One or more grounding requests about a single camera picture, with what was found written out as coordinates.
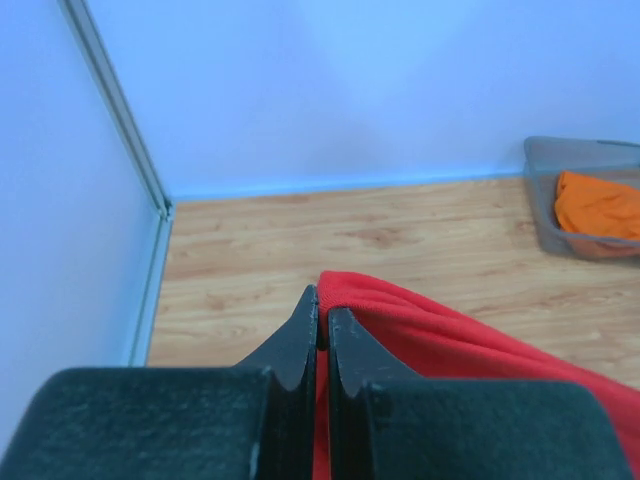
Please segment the left aluminium corner post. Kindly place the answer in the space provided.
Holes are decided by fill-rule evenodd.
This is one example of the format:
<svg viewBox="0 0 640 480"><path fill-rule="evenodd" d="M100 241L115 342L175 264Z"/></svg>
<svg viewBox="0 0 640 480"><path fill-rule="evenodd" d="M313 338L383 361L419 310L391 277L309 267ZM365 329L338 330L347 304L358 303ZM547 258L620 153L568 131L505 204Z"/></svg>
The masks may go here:
<svg viewBox="0 0 640 480"><path fill-rule="evenodd" d="M163 220L170 219L172 201L153 165L88 2L62 0L59 4L77 37L85 60L154 209Z"/></svg>

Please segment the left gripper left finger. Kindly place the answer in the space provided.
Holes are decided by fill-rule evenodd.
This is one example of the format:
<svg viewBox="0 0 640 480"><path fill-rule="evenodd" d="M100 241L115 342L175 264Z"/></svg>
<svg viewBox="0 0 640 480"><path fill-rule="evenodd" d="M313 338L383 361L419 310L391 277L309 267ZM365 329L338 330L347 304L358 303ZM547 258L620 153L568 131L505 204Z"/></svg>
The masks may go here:
<svg viewBox="0 0 640 480"><path fill-rule="evenodd" d="M289 319L239 363L269 377L252 479L312 477L318 338L317 289L309 285Z"/></svg>

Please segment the clear plastic bin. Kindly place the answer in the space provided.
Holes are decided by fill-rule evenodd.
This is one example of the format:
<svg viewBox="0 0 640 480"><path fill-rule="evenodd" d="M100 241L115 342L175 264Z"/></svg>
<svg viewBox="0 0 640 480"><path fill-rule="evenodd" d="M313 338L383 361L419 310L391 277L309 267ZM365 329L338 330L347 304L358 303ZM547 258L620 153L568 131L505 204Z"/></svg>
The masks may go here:
<svg viewBox="0 0 640 480"><path fill-rule="evenodd" d="M639 259L639 145L532 136L525 186L542 249L590 260Z"/></svg>

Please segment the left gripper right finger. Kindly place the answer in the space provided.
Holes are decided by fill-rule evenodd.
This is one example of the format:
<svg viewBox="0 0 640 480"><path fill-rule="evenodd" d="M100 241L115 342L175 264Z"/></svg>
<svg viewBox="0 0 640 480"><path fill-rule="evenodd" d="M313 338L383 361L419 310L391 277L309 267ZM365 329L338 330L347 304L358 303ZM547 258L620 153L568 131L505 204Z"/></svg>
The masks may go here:
<svg viewBox="0 0 640 480"><path fill-rule="evenodd" d="M374 447L365 392L373 383L421 376L387 350L346 307L328 315L329 445L333 479L373 479Z"/></svg>

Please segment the orange t shirt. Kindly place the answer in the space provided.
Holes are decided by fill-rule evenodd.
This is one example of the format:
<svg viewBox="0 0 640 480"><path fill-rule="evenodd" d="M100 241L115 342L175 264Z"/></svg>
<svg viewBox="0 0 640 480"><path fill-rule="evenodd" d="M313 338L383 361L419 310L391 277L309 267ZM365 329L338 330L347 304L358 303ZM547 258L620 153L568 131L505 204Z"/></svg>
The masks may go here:
<svg viewBox="0 0 640 480"><path fill-rule="evenodd" d="M565 171L556 182L554 213L579 255L622 258L639 254L639 190Z"/></svg>

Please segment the red t shirt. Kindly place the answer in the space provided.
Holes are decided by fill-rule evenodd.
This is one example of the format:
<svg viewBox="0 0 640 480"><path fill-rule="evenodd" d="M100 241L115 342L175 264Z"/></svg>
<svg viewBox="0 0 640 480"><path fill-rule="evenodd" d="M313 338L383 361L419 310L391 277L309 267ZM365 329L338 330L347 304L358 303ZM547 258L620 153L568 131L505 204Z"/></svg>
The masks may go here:
<svg viewBox="0 0 640 480"><path fill-rule="evenodd" d="M325 271L317 291L323 336L329 312L346 307L387 350L423 376L556 380L585 387L611 418L632 472L639 471L638 390L375 277Z"/></svg>

